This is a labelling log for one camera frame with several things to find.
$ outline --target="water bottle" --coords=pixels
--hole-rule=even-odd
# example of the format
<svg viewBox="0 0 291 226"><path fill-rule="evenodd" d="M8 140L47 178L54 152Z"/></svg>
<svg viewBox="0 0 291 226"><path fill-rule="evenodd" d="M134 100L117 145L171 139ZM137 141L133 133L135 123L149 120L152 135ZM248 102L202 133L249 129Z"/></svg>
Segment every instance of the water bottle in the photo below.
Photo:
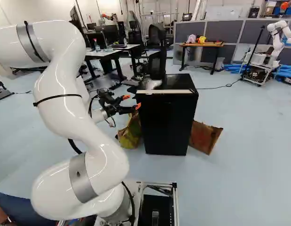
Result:
<svg viewBox="0 0 291 226"><path fill-rule="evenodd" d="M125 46L127 46L126 38L123 39L123 44L124 44Z"/></svg>
<svg viewBox="0 0 291 226"><path fill-rule="evenodd" d="M94 48L96 52L100 52L100 46L97 44L97 40L96 39L93 39L93 40L94 40Z"/></svg>

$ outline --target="whiteboard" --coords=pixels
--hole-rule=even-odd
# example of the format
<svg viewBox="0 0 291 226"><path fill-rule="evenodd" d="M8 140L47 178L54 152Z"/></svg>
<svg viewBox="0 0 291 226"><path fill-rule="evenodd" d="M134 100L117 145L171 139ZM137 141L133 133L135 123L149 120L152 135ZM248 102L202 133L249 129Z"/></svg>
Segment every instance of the whiteboard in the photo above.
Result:
<svg viewBox="0 0 291 226"><path fill-rule="evenodd" d="M206 20L236 20L245 17L249 7L245 5L232 6L208 6L206 8Z"/></svg>

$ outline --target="table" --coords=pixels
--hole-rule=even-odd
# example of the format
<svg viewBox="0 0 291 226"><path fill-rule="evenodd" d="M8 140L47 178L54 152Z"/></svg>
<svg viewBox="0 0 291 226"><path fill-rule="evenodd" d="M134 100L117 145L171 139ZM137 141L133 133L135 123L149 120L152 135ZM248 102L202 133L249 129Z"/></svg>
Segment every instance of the table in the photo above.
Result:
<svg viewBox="0 0 291 226"><path fill-rule="evenodd" d="M123 76L121 66L119 63L119 53L121 51L122 50L113 50L112 52L95 52L95 51L92 51L91 49L87 48L85 62L86 62L88 69L91 73L91 76L92 76L91 80L96 79L98 77L95 75L93 67L92 67L91 62L90 62L90 60L95 60L95 59L114 60L115 64L116 64L116 69L117 69L117 73L119 76L119 80L120 81L125 80L126 77Z"/></svg>
<svg viewBox="0 0 291 226"><path fill-rule="evenodd" d="M215 61L213 63L213 68L210 72L210 74L213 74L215 71L215 65L216 65L216 61L217 61L217 57L219 55L219 49L221 47L224 47L224 42L223 41L218 41L218 42L205 42L204 44L199 44L199 43L190 43L190 44L181 44L180 46L183 47L183 54L182 54L182 63L181 63L181 68L179 69L179 71L184 70L184 67L186 67L187 65L185 64L185 50L187 47L208 47L208 48L215 48L216 49L216 53L215 53Z"/></svg>
<svg viewBox="0 0 291 226"><path fill-rule="evenodd" d="M131 54L131 60L132 60L132 66L133 66L133 72L134 72L134 76L137 75L137 66L136 66L136 62L135 62L135 56L133 53L133 49L136 47L139 47L140 44L128 44L127 47L125 48L119 48L119 47L113 47L113 49L119 49L122 51L128 51Z"/></svg>

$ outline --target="cubicle partition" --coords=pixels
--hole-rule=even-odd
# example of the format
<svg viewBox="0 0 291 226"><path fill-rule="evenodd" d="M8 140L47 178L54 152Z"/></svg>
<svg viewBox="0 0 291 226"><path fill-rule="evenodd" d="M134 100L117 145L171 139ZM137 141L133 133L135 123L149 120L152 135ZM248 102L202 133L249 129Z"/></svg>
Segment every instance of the cubicle partition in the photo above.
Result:
<svg viewBox="0 0 291 226"><path fill-rule="evenodd" d="M187 21L175 24L173 63L181 64L182 47L179 45L187 41L191 34L203 35L208 40L220 40L225 46L220 48L219 57L224 57L224 63L240 63L245 52L254 46L261 26L266 26L259 41L260 46L272 46L273 40L267 31L267 25L279 19L240 19L221 21ZM291 19L285 19L291 25ZM187 51L187 64L194 66L211 66L215 58L214 48L198 47ZM281 64L291 65L291 46L285 46L279 58Z"/></svg>

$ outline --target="wooden table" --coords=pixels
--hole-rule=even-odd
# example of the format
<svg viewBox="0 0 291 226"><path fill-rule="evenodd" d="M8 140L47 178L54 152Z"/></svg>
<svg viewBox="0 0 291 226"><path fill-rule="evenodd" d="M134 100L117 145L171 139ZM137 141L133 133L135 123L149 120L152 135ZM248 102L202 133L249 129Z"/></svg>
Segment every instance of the wooden table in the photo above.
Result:
<svg viewBox="0 0 291 226"><path fill-rule="evenodd" d="M215 48L216 49L216 53L215 53L215 61L213 63L213 68L210 72L210 74L213 74L215 71L215 65L216 65L216 61L217 61L217 57L219 55L219 49L220 47L224 47L224 42L223 41L219 41L219 42L205 42L204 44L199 44L199 43L191 43L191 44L181 44L180 46L183 47L183 54L182 54L182 63L181 63L181 68L179 69L179 71L184 70L184 68L187 66L185 64L185 50L187 47L207 47L207 48Z"/></svg>

